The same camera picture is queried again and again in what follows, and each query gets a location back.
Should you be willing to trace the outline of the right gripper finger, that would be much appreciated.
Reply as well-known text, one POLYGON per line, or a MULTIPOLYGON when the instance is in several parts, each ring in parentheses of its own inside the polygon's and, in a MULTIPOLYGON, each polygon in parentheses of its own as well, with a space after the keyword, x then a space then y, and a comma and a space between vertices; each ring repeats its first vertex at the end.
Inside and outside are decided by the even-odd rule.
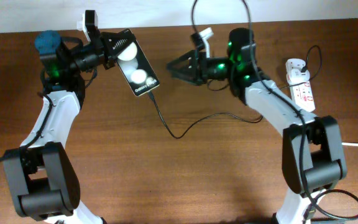
POLYGON ((192 69, 196 65, 196 52, 191 50, 167 63, 169 71, 183 71, 192 69))
POLYGON ((170 70, 172 78, 181 80, 191 85, 197 85, 196 73, 191 70, 170 70))

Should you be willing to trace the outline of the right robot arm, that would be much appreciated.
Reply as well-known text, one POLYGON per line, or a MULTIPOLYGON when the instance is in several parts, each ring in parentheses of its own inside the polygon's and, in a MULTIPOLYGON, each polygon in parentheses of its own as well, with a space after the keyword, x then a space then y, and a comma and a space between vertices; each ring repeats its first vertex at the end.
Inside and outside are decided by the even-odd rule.
POLYGON ((209 56, 206 29, 194 33, 195 48, 167 64, 174 78, 202 85, 227 80, 232 94, 260 113, 282 136, 282 172, 288 191, 272 223, 344 223, 345 217, 322 212, 321 199, 336 193, 347 175, 347 164, 337 121, 301 109, 279 90, 256 65, 254 34, 250 29, 230 32, 227 57, 209 56))

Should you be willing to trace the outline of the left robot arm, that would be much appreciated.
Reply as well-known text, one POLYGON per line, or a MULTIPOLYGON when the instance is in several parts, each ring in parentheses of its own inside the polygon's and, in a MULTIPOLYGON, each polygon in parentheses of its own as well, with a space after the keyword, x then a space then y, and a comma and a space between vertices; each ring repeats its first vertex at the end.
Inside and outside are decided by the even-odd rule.
POLYGON ((17 149, 7 150, 4 171, 16 213, 47 223, 105 223, 80 199, 80 183, 65 151, 71 126, 82 109, 88 83, 82 72, 99 65, 112 68, 119 54, 136 41, 124 29, 100 32, 86 26, 88 44, 57 31, 35 39, 40 60, 42 110, 28 137, 17 149))

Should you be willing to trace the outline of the black smartphone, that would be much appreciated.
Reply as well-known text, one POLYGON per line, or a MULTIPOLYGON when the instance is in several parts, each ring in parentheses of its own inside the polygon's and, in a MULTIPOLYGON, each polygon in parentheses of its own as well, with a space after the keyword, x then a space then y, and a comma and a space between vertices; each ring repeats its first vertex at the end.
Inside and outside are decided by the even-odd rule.
POLYGON ((142 96, 159 86, 160 82, 137 39, 117 56, 116 63, 135 96, 142 96))

